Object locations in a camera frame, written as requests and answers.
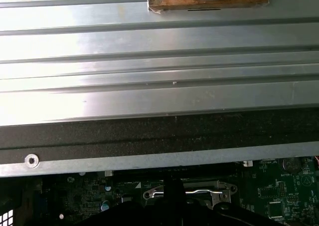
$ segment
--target copper mounting plate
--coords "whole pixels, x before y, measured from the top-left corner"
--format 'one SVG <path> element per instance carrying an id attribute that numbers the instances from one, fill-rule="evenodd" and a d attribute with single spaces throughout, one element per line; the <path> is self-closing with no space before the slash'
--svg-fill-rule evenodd
<path id="1" fill-rule="evenodd" d="M 149 10 L 220 9 L 267 5 L 269 0 L 148 0 Z"/>

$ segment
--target capacitor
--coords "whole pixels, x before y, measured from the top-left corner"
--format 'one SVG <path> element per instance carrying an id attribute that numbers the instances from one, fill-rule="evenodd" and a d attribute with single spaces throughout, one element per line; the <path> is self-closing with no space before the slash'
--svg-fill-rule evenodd
<path id="1" fill-rule="evenodd" d="M 285 158 L 282 159 L 282 168 L 287 173 L 296 175 L 301 172 L 302 164 L 300 158 Z"/>
<path id="2" fill-rule="evenodd" d="M 102 203 L 102 205 L 101 205 L 101 210 L 102 211 L 106 211 L 106 210 L 108 210 L 109 208 L 110 208 L 110 205 L 109 205 L 110 203 L 108 202 L 108 201 L 104 201 L 103 203 Z"/>

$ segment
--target screw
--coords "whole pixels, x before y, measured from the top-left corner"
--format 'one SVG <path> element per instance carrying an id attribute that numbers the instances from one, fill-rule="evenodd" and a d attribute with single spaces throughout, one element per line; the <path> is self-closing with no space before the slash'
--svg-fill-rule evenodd
<path id="1" fill-rule="evenodd" d="M 219 205 L 221 210 L 229 210 L 229 205 L 228 204 L 220 204 Z"/>
<path id="2" fill-rule="evenodd" d="M 24 158 L 24 163 L 28 168 L 35 168 L 39 165 L 39 157 L 35 154 L 29 154 Z"/>

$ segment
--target integrated circuit chip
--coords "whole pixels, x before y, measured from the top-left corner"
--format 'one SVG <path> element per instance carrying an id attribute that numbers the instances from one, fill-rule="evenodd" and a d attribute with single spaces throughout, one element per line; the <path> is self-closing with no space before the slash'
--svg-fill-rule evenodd
<path id="1" fill-rule="evenodd" d="M 271 219 L 278 219 L 283 217 L 283 205 L 281 201 L 269 202 L 268 215 Z"/>

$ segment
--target motherboard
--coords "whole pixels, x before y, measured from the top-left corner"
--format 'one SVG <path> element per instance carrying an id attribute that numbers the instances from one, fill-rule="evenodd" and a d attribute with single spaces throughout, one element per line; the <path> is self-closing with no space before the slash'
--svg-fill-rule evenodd
<path id="1" fill-rule="evenodd" d="M 125 201 L 144 206 L 155 192 L 162 193 L 163 178 L 173 175 L 182 179 L 189 194 L 223 188 L 220 195 L 197 195 L 209 208 L 226 201 L 287 226 L 296 222 L 318 226 L 317 173 L 315 159 L 305 157 L 124 171 L 112 176 L 105 172 L 46 176 L 42 191 L 36 193 L 34 212 L 39 220 L 72 225 Z"/>

